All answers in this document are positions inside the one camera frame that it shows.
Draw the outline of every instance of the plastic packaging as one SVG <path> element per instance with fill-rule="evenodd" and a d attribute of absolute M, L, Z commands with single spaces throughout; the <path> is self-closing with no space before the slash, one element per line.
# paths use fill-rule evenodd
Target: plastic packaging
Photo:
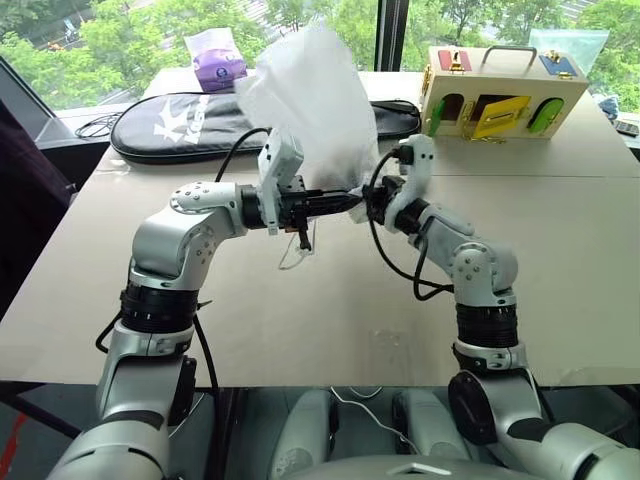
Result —
<path fill-rule="evenodd" d="M 184 37 L 184 41 L 203 91 L 231 87 L 236 78 L 247 76 L 247 64 L 233 41 L 230 28 L 210 28 Z"/>
<path fill-rule="evenodd" d="M 529 46 L 538 52 L 549 50 L 568 53 L 585 75 L 593 68 L 596 58 L 609 38 L 609 30 L 540 30 L 534 28 L 529 36 Z"/>
<path fill-rule="evenodd" d="M 596 93 L 593 100 L 598 104 L 610 121 L 614 121 L 620 114 L 620 98 L 618 95 L 602 95 Z"/>
<path fill-rule="evenodd" d="M 270 45 L 235 88 L 254 126 L 300 140 L 308 188 L 352 190 L 369 178 L 379 156 L 373 110 L 351 51 L 322 23 Z"/>

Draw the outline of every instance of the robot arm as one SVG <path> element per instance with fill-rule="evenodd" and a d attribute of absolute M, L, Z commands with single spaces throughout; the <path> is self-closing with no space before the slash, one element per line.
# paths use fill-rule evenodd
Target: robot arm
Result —
<path fill-rule="evenodd" d="M 196 361 L 185 355 L 198 293 L 218 246 L 249 229 L 297 231 L 310 248 L 307 219 L 346 211 L 361 201 L 346 192 L 307 190 L 295 176 L 295 140 L 273 131 L 259 156 L 258 187 L 195 182 L 146 219 L 133 240 L 120 318 L 98 384 L 100 421 L 83 432 L 51 480 L 168 478 L 168 427 L 188 414 Z"/>
<path fill-rule="evenodd" d="M 640 466 L 640 452 L 575 424 L 543 419 L 518 340 L 512 284 L 517 262 L 506 247 L 475 236 L 453 212 L 421 198 L 431 141 L 414 135 L 396 151 L 408 181 L 386 176 L 369 196 L 369 215 L 401 231 L 454 284 L 461 372 L 449 385 L 457 427 L 508 466 L 547 480 L 618 480 Z M 168 427 L 188 414 L 195 387 L 193 335 L 198 293 L 216 248 L 248 229 L 297 231 L 309 248 L 307 219 L 346 211 L 360 199 L 306 190 L 295 173 L 295 140 L 272 132 L 259 156 L 260 185 L 196 182 L 176 190 L 133 243 L 121 318 L 98 386 L 98 425 L 71 444 L 51 480 L 168 477 Z"/>
<path fill-rule="evenodd" d="M 449 384 L 449 401 L 460 433 L 486 445 L 510 468 L 547 480 L 622 480 L 640 471 L 640 451 L 578 424 L 543 419 L 517 334 L 512 284 L 517 262 L 505 246 L 474 235 L 473 227 L 442 206 L 419 198 L 417 182 L 430 167 L 431 141 L 414 135 L 396 151 L 404 180 L 384 177 L 369 192 L 370 215 L 401 231 L 443 269 L 454 285 L 458 338 L 453 353 L 461 372 Z"/>

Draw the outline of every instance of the white plastic bag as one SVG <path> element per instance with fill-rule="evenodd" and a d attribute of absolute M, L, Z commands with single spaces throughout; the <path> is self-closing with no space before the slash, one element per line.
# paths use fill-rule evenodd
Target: white plastic bag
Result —
<path fill-rule="evenodd" d="M 569 53 L 585 75 L 596 63 L 596 59 L 609 38 L 609 30 L 531 30 L 529 45 L 538 52 L 549 50 Z"/>
<path fill-rule="evenodd" d="M 304 150 L 308 188 L 356 189 L 378 161 L 375 116 L 351 51 L 321 23 L 270 45 L 256 74 L 235 81 L 254 126 L 278 127 Z"/>

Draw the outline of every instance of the wooden box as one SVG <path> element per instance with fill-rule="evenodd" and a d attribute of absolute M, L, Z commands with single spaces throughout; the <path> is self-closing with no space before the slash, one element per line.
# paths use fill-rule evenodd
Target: wooden box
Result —
<path fill-rule="evenodd" d="M 551 138 L 588 86 L 574 60 L 533 47 L 429 48 L 423 131 L 475 140 Z"/>

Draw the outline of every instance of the window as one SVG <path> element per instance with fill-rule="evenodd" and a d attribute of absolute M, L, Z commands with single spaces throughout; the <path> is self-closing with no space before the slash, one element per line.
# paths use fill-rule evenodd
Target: window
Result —
<path fill-rule="evenodd" d="M 621 111 L 640 112 L 638 25 L 640 0 L 410 0 L 401 69 L 422 71 L 432 45 L 530 45 L 532 31 L 539 37 L 547 29 L 574 30 L 579 38 L 569 41 L 565 32 L 555 41 L 580 61 L 585 47 L 599 50 L 604 38 L 596 31 L 608 30 L 588 74 L 590 90 L 617 94 Z"/>
<path fill-rule="evenodd" d="M 373 69 L 377 0 L 0 0 L 0 56 L 53 110 L 133 102 L 166 67 L 189 66 L 183 37 L 231 27 L 247 65 L 324 19 Z"/>

